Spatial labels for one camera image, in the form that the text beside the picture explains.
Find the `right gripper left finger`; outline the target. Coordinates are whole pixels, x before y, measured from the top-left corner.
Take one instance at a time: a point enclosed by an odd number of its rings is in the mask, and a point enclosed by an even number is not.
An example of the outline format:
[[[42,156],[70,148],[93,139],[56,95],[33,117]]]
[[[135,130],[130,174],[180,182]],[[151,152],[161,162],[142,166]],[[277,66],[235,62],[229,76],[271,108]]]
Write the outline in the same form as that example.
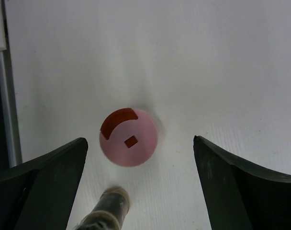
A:
[[[64,230],[83,173],[88,142],[75,139],[0,172],[0,230]]]

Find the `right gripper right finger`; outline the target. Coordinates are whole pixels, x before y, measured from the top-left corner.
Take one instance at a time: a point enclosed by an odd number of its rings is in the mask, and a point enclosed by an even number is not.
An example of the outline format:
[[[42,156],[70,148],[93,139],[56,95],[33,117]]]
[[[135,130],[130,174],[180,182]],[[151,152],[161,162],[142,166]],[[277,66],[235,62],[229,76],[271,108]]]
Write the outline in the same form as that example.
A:
[[[291,175],[195,136],[194,158],[213,230],[291,230]]]

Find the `pink lid spice bottle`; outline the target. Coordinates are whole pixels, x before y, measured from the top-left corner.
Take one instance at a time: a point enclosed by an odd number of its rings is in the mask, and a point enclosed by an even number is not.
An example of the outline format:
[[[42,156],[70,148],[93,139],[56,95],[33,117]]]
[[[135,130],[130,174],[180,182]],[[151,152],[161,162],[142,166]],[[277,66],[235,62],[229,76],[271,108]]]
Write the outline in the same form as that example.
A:
[[[121,167],[136,167],[155,154],[162,135],[161,120],[153,111],[124,107],[104,119],[99,144],[110,162]]]

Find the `small black lid bottle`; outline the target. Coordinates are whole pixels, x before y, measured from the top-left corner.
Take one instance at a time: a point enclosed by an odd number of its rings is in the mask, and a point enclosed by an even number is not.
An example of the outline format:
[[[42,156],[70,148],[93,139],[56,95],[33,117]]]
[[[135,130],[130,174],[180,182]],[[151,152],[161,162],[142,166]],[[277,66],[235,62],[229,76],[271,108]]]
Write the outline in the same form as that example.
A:
[[[129,195],[116,186],[103,192],[94,209],[75,227],[76,230],[121,230],[130,208]]]

